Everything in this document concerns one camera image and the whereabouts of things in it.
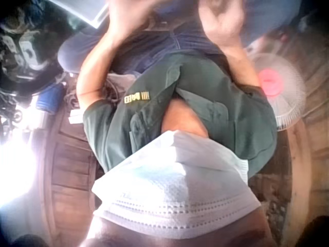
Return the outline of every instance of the white fan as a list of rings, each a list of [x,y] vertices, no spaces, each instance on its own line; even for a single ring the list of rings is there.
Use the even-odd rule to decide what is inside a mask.
[[[290,128],[302,117],[305,107],[301,75],[290,62],[274,54],[257,54],[252,60],[274,110],[278,131]]]

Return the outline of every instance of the hand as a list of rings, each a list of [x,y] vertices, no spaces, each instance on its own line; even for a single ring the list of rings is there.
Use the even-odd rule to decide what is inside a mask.
[[[220,48],[240,46],[243,0],[200,0],[199,15],[206,36]]]
[[[154,7],[167,0],[107,0],[111,37],[123,42],[145,24]]]

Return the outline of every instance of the jeans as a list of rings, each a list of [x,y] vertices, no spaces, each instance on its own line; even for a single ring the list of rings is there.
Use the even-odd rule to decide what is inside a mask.
[[[298,14],[301,0],[245,0],[246,19],[241,32],[246,47],[261,36],[288,25]],[[119,49],[111,69],[117,74],[143,73],[164,55],[177,50],[196,50],[210,59],[221,51],[206,37],[197,15],[197,0],[174,0],[156,9],[162,21],[177,17],[194,18],[173,31],[142,31],[130,37]],[[108,28],[87,27],[66,40],[58,53],[65,71],[79,73],[83,61]]]

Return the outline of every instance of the dark green uniform shirt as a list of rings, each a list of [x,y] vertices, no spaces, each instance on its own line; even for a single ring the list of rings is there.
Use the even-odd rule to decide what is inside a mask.
[[[272,157],[277,125],[263,91],[238,88],[207,58],[169,54],[137,79],[117,109],[100,100],[84,113],[88,142],[105,172],[161,135],[175,92],[196,112],[212,140],[249,161],[249,177]]]

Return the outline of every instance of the face mask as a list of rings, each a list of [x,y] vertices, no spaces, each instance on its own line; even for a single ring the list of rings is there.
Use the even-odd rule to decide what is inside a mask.
[[[146,235],[195,238],[260,206],[247,172],[224,146],[168,131],[95,182],[102,205],[94,214]]]

